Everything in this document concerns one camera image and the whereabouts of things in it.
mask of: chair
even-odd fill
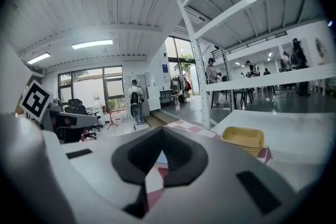
[[[70,99],[68,102],[69,102],[69,106],[64,108],[65,112],[71,113],[71,114],[79,114],[79,115],[91,115],[86,112],[85,106],[82,104],[82,101],[80,101],[79,99]],[[88,131],[88,134],[86,134],[85,137],[97,139],[95,132],[89,133],[90,131],[92,131],[93,128],[98,129],[98,131],[100,132],[99,128],[96,125],[89,126],[85,128]]]

